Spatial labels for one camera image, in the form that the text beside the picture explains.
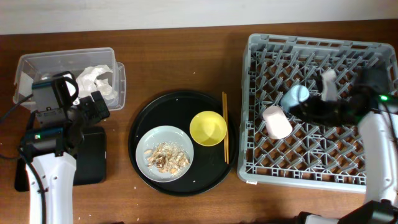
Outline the blue cup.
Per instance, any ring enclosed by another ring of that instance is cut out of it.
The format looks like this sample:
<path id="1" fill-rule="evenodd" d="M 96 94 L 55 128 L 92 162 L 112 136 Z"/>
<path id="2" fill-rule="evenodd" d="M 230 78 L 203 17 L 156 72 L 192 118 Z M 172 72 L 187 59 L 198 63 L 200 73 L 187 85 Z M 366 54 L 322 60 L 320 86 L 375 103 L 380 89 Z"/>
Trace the blue cup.
<path id="1" fill-rule="evenodd" d="M 294 85 L 285 93 L 280 101 L 280 105 L 285 112 L 291 107 L 297 106 L 300 102 L 306 101 L 310 96 L 309 90 L 303 85 Z"/>

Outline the clear plastic waste bin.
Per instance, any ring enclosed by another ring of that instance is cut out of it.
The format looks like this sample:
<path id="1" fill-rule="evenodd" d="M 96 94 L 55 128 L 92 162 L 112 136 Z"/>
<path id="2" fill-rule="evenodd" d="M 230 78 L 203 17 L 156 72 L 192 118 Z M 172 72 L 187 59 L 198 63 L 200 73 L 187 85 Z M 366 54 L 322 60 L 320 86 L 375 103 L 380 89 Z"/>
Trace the clear plastic waste bin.
<path id="1" fill-rule="evenodd" d="M 19 59 L 14 79 L 16 90 L 13 102 L 32 93 L 32 84 L 50 78 L 58 73 L 71 72 L 77 78 L 84 69 L 106 65 L 111 70 L 101 74 L 98 80 L 108 83 L 116 96 L 104 100 L 110 111 L 121 110 L 126 101 L 126 74 L 124 65 L 117 62 L 114 50 L 110 47 L 76 49 L 37 54 L 25 54 Z"/>

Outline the yellow bowl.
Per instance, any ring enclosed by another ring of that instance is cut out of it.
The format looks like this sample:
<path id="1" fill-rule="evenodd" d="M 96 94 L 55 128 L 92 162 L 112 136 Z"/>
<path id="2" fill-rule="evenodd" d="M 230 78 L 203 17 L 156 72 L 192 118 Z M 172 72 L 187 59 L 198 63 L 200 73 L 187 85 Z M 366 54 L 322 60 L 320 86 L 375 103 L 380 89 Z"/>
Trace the yellow bowl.
<path id="1" fill-rule="evenodd" d="M 190 122 L 190 135 L 199 145 L 210 147 L 219 144 L 227 133 L 224 117 L 214 111 L 202 111 Z"/>

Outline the grey dishwasher rack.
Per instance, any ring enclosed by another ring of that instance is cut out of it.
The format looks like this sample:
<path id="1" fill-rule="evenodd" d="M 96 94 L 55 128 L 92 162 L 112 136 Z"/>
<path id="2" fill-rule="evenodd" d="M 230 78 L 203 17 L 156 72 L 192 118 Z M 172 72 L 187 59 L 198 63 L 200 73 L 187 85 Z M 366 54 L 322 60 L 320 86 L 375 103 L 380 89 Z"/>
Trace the grey dishwasher rack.
<path id="1" fill-rule="evenodd" d="M 294 85 L 320 96 L 320 75 L 336 72 L 340 98 L 347 98 L 365 68 L 384 68 L 390 93 L 397 94 L 397 54 L 377 42 L 252 34 L 243 53 L 238 175 L 252 184 L 289 185 L 364 193 L 365 154 L 354 126 L 308 124 L 288 115 L 292 132 L 272 139 L 262 112 L 279 105 Z"/>

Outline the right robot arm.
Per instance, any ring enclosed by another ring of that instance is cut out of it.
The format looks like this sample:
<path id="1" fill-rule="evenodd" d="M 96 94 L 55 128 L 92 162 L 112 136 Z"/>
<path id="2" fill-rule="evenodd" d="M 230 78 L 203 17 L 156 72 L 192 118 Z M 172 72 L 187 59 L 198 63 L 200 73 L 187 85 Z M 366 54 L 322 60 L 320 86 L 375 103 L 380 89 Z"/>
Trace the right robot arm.
<path id="1" fill-rule="evenodd" d="M 302 212 L 298 223 L 397 223 L 397 98 L 363 89 L 349 105 L 362 112 L 357 127 L 366 157 L 365 203 L 339 219 Z"/>

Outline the left wooden chopstick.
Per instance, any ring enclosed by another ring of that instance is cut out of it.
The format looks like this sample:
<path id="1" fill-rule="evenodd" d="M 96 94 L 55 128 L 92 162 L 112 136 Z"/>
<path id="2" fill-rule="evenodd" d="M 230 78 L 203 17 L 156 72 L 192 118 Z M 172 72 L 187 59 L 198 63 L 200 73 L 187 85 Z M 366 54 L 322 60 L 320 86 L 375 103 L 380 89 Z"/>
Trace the left wooden chopstick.
<path id="1" fill-rule="evenodd" d="M 224 91 L 222 91 L 221 98 L 222 98 L 223 119 L 224 119 L 224 123 L 225 123 L 225 134 L 224 134 L 224 139 L 223 139 L 224 161 L 225 161 L 225 163 L 228 163 L 227 162 L 227 152 L 226 152 L 226 136 L 227 136 L 227 133 L 228 133 L 228 123 L 226 121 L 225 92 Z"/>

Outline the grey plate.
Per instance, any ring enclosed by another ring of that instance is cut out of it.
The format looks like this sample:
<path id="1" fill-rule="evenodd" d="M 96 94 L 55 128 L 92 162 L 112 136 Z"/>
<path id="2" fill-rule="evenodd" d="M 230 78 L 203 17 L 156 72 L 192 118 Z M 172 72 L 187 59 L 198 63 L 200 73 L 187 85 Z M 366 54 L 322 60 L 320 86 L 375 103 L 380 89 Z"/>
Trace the grey plate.
<path id="1" fill-rule="evenodd" d="M 162 142 L 176 142 L 179 144 L 183 150 L 188 154 L 190 159 L 190 165 L 184 168 L 177 175 L 171 175 L 169 173 L 160 173 L 154 166 L 147 167 L 147 160 L 144 155 L 144 151 L 147 149 L 153 149 L 156 145 Z M 166 183 L 173 182 L 187 173 L 193 163 L 194 150 L 193 143 L 189 136 L 173 126 L 159 126 L 146 132 L 145 135 L 139 140 L 136 147 L 136 164 L 139 170 L 147 177 L 149 180 Z"/>

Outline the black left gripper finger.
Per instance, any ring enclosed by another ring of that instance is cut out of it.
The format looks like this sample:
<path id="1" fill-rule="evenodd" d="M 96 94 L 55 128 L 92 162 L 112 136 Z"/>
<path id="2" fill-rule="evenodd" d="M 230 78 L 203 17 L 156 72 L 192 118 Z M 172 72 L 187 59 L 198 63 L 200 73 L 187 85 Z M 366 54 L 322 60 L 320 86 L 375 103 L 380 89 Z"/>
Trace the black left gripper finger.
<path id="1" fill-rule="evenodd" d="M 97 112 L 95 102 L 91 96 L 80 98 L 78 110 L 81 113 L 85 126 L 93 126 L 97 123 Z"/>
<path id="2" fill-rule="evenodd" d="M 110 113 L 100 91 L 92 92 L 91 96 L 93 98 L 95 111 L 97 112 L 98 117 L 100 119 L 108 118 L 110 116 Z"/>

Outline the white tissue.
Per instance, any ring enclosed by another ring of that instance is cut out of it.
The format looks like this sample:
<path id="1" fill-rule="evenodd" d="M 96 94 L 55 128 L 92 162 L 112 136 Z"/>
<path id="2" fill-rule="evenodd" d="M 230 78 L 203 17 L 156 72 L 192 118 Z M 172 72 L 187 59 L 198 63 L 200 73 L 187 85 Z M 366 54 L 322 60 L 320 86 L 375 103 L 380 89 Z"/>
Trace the white tissue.
<path id="1" fill-rule="evenodd" d="M 98 79 L 99 76 L 113 71 L 107 65 L 97 65 L 95 67 L 86 67 L 84 71 L 76 78 L 79 87 L 79 98 L 90 96 L 92 92 L 99 91 L 105 100 L 116 99 L 118 93 L 113 90 L 108 79 Z"/>

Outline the round black serving tray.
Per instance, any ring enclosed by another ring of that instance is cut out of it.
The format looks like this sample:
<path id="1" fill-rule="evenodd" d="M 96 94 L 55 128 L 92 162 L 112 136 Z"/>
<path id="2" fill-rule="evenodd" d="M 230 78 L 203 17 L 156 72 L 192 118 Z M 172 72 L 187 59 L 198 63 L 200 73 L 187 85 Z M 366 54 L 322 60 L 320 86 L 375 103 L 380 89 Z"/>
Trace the round black serving tray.
<path id="1" fill-rule="evenodd" d="M 224 146 L 201 146 L 194 140 L 193 162 L 181 178 L 163 182 L 150 180 L 139 168 L 138 144 L 145 133 L 158 126 L 173 126 L 189 133 L 193 117 L 202 111 L 222 113 L 220 101 L 198 91 L 173 91 L 167 93 L 143 108 L 133 122 L 129 134 L 129 156 L 139 177 L 153 189 L 173 196 L 192 196 L 206 192 L 217 186 L 228 175 L 238 158 L 239 128 L 232 114 L 228 115 L 229 164 L 224 161 Z"/>

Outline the right wooden chopstick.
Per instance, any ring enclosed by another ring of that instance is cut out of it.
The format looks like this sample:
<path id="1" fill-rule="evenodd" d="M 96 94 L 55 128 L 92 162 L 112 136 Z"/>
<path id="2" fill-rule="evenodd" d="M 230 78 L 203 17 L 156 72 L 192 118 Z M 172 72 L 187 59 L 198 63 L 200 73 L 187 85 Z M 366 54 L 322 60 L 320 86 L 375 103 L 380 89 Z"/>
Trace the right wooden chopstick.
<path id="1" fill-rule="evenodd" d="M 227 94 L 225 93 L 225 109 L 226 109 L 226 121 L 228 123 L 228 99 Z M 229 129 L 226 136 L 226 152 L 227 152 L 227 164 L 229 165 Z"/>

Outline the wooden chopstick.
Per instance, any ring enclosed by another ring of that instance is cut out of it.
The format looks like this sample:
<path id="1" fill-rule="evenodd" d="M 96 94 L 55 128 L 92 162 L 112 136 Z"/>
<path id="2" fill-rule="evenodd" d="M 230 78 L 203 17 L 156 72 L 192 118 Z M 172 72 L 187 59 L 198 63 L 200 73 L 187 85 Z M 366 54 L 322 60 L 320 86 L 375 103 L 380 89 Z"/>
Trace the wooden chopstick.
<path id="1" fill-rule="evenodd" d="M 225 93 L 225 109 L 226 109 L 226 121 L 228 123 L 228 99 L 227 94 Z M 227 164 L 229 165 L 229 129 L 226 136 L 226 152 L 227 152 Z"/>
<path id="2" fill-rule="evenodd" d="M 222 98 L 223 119 L 224 119 L 224 123 L 225 123 L 225 134 L 224 134 L 224 139 L 223 139 L 224 161 L 225 161 L 225 163 L 228 163 L 227 162 L 227 152 L 226 152 L 226 136 L 227 136 L 227 133 L 228 133 L 228 123 L 226 121 L 225 92 L 224 91 L 222 91 L 221 98 Z"/>

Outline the pink cup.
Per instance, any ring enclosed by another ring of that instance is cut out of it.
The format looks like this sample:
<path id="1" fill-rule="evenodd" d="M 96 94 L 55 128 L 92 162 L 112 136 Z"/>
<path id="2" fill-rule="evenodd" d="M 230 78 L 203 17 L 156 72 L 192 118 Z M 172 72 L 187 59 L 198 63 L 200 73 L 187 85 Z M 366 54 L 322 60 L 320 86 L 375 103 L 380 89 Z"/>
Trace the pink cup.
<path id="1" fill-rule="evenodd" d="M 266 129 L 271 139 L 286 138 L 293 131 L 292 125 L 279 106 L 270 106 L 265 109 L 262 118 L 266 122 Z"/>

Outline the food scraps on plate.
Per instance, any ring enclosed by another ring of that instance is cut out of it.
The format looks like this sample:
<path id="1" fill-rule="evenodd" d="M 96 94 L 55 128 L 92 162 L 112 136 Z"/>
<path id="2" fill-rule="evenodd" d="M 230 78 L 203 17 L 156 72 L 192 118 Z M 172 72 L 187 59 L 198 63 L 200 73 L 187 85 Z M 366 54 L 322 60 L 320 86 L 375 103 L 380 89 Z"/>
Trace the food scraps on plate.
<path id="1" fill-rule="evenodd" d="M 154 166 L 160 173 L 177 175 L 190 165 L 188 154 L 176 142 L 162 142 L 144 151 L 147 167 Z"/>

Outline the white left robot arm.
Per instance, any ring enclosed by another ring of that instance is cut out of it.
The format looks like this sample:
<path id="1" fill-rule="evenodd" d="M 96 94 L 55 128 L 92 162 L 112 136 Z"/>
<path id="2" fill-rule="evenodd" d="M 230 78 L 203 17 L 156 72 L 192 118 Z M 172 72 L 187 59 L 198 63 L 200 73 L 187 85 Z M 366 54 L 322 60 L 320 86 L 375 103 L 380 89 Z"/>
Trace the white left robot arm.
<path id="1" fill-rule="evenodd" d="M 109 117 L 100 92 L 51 111 L 31 112 L 18 152 L 25 163 L 31 223 L 73 223 L 73 186 L 106 177 Z"/>

